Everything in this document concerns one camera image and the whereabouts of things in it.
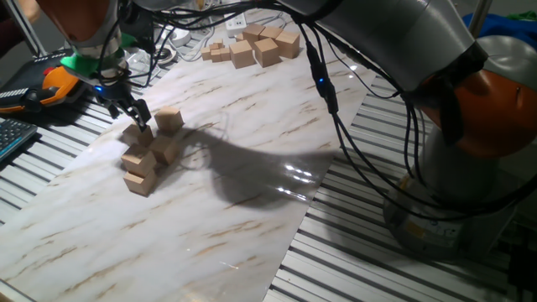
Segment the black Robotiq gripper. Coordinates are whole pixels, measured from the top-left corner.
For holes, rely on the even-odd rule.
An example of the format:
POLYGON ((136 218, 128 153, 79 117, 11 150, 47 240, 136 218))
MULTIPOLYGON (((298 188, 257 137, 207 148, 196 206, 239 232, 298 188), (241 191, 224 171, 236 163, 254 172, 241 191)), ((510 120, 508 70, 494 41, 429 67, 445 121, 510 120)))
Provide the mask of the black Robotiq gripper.
POLYGON ((132 87, 126 81, 118 81, 110 86, 93 87, 97 101, 106 106, 112 119, 117 119, 120 112, 117 103, 126 106, 125 113, 130 116, 141 132, 144 132, 151 118, 150 110, 144 99, 134 99, 132 87))

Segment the person's bare hand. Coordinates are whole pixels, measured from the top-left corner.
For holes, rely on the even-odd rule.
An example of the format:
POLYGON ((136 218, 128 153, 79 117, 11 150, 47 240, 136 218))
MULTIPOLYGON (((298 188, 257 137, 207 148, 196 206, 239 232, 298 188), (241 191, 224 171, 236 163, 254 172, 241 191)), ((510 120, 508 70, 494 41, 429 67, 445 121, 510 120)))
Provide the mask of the person's bare hand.
POLYGON ((40 17, 40 6, 36 0, 18 0, 24 16, 30 23, 35 23, 40 17))

